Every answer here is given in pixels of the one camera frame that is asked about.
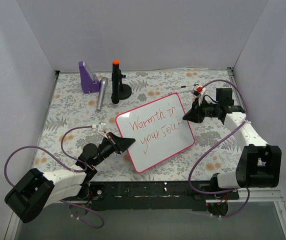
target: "table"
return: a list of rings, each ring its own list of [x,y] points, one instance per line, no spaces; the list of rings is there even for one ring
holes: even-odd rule
[[[71,128],[107,123],[106,130],[120,135],[115,124],[115,116],[170,93],[179,93],[185,111],[191,108],[195,97],[191,94],[193,87],[180,88],[193,84],[204,85],[215,80],[229,80],[226,70],[172,70],[124,72],[124,83],[132,88],[132,96],[112,104],[112,83],[109,82],[101,112],[96,111],[99,93],[84,94],[81,89],[79,73],[60,73],[41,135],[39,146],[47,149],[67,166],[74,161],[66,157],[60,142],[63,134]],[[111,79],[111,73],[97,73],[99,79]],[[216,88],[229,87],[227,83],[214,83],[207,87],[208,94],[215,99]],[[201,124],[191,123],[195,134],[195,146],[143,172],[136,173],[127,152],[113,154],[96,169],[98,173],[92,181],[186,181],[193,164],[212,145],[226,136],[230,131],[218,119],[205,118]],[[100,144],[102,136],[92,129],[80,129],[71,132],[64,140],[64,149],[72,156],[78,157],[82,148],[88,143]],[[233,137],[212,151],[195,169],[193,180],[209,180],[214,173],[235,170],[241,150]],[[56,161],[45,152],[37,151],[34,167],[40,171],[61,169]]]

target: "purple object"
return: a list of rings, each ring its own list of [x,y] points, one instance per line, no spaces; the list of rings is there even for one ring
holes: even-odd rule
[[[95,73],[92,73],[85,61],[78,62],[79,73],[81,76],[81,86],[83,93],[92,94],[100,91],[100,81]]]

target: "whiteboard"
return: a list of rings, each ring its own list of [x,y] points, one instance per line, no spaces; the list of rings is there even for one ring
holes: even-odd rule
[[[194,145],[184,114],[179,95],[173,93],[115,117],[121,136],[136,140],[127,150],[135,171],[141,173]]]

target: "microphone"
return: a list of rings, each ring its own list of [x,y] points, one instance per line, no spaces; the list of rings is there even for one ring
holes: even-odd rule
[[[102,109],[102,105],[103,105],[103,100],[104,100],[104,94],[105,94],[105,90],[107,89],[108,86],[108,79],[106,77],[102,77],[100,84],[101,87],[99,89],[99,94],[98,94],[98,99],[97,99],[97,106],[96,109],[98,111],[101,111]]]

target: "white wall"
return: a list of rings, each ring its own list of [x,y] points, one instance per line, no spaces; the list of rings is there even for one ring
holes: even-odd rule
[[[269,0],[234,70],[250,120],[282,150],[280,187],[286,207],[286,1]]]
[[[268,0],[16,0],[55,70],[235,65]]]
[[[0,0],[0,240],[11,209],[4,197],[11,189],[3,175],[15,149],[36,144],[54,84],[54,71],[15,0]],[[31,167],[32,150],[17,154],[9,166],[16,183]]]

